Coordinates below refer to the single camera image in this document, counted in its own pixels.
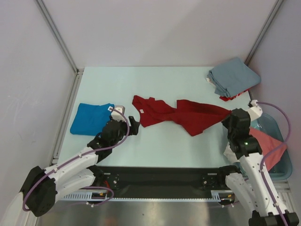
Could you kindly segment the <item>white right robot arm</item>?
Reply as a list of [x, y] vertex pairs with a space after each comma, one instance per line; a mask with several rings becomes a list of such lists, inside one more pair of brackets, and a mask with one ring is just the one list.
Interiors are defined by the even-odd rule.
[[300, 220], [281, 200], [264, 162], [258, 140], [250, 135], [251, 114], [235, 109], [223, 120], [231, 150], [248, 176], [224, 172], [217, 177], [222, 189], [230, 189], [251, 216], [250, 226], [297, 226]]

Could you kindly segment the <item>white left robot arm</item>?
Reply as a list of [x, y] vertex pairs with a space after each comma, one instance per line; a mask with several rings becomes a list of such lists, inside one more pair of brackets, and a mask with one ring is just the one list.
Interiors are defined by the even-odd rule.
[[68, 193], [89, 186], [101, 187], [104, 177], [96, 164], [108, 157], [113, 148], [121, 145], [128, 136], [137, 135], [139, 127], [140, 123], [133, 116], [120, 121], [111, 119], [75, 156], [45, 169], [32, 168], [20, 190], [22, 210], [40, 217]]

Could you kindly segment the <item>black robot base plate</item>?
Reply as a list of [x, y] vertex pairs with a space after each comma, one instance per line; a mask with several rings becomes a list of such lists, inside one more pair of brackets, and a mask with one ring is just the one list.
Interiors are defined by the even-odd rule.
[[212, 190], [228, 190], [225, 178], [240, 170], [233, 165], [219, 168], [158, 168], [91, 166], [93, 186], [109, 185], [120, 197], [161, 194], [165, 197], [200, 197]]

